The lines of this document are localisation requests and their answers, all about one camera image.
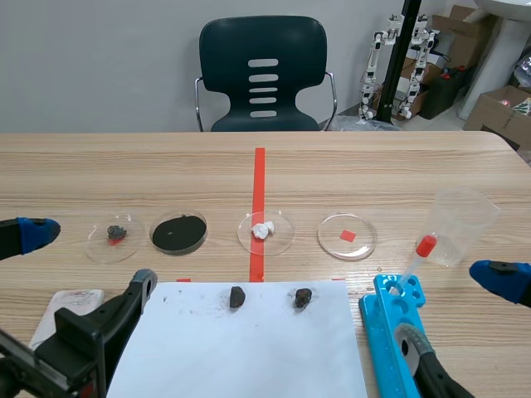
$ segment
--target plastic beaker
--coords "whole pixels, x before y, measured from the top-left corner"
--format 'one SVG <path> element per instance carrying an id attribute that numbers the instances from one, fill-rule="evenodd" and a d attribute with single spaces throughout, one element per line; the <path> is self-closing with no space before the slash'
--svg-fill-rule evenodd
<path id="1" fill-rule="evenodd" d="M 440 265 L 457 265 L 468 249 L 491 226 L 499 208 L 486 197 L 466 187 L 440 190 L 417 244 L 426 235 L 434 235 L 437 245 L 429 260 Z"/>

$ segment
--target gray wall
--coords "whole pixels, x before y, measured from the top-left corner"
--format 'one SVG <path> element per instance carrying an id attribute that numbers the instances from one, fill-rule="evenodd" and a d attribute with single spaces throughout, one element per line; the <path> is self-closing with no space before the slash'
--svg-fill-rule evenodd
<path id="1" fill-rule="evenodd" d="M 422 11 L 451 2 L 424 0 Z M 213 19 L 245 15 L 321 21 L 345 110 L 358 102 L 374 30 L 401 9 L 398 0 L 0 0 L 0 132 L 197 131 L 199 33 Z M 322 121 L 330 95 L 326 80 L 297 103 Z M 202 108 L 210 127 L 228 101 L 204 93 Z"/>

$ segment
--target white cotton ball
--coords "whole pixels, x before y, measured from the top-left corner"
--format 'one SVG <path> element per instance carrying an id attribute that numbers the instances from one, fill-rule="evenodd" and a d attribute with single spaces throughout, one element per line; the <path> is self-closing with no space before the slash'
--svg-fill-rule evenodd
<path id="1" fill-rule="evenodd" d="M 275 234 L 275 226 L 273 225 L 273 221 L 266 221 L 264 223 L 264 225 L 269 230 L 269 235 L 274 235 Z"/>
<path id="2" fill-rule="evenodd" d="M 251 228 L 251 231 L 256 239 L 264 240 L 269 235 L 269 229 L 265 224 L 255 224 L 255 226 Z"/>

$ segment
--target black pole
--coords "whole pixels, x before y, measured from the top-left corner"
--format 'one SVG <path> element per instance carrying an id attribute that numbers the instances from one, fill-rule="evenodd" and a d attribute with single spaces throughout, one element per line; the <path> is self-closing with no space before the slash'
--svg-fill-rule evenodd
<path id="1" fill-rule="evenodd" d="M 417 21 L 418 10 L 421 7 L 421 0 L 405 0 L 402 8 L 402 15 L 404 16 L 404 23 L 400 36 L 392 48 L 391 59 L 389 60 L 389 67 L 383 82 L 382 98 L 376 113 L 376 120 L 391 123 L 392 102 L 397 93 L 398 81 L 406 59 L 409 43 L 412 40 L 413 28 Z"/>

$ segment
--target chrome chair leg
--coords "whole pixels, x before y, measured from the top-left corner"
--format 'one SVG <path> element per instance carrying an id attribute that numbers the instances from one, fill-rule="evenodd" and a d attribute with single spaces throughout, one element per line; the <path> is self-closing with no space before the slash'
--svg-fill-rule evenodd
<path id="1" fill-rule="evenodd" d="M 338 110 L 338 95 L 335 91 L 335 80 L 334 80 L 334 74 L 330 73 L 330 72 L 324 72 L 326 75 L 329 76 L 330 78 L 330 84 L 332 85 L 332 97 L 334 98 L 334 110 L 332 110 L 332 116 L 330 117 L 329 121 L 326 123 L 326 125 L 324 126 L 324 131 L 328 130 L 331 123 L 332 123 L 332 120 L 334 120 L 334 117 L 335 117 L 335 113 L 337 112 Z"/>
<path id="2" fill-rule="evenodd" d="M 202 80 L 202 77 L 196 79 L 196 118 L 197 125 L 199 126 L 199 131 L 205 131 L 202 129 L 201 123 L 201 113 L 199 112 L 199 82 Z"/>

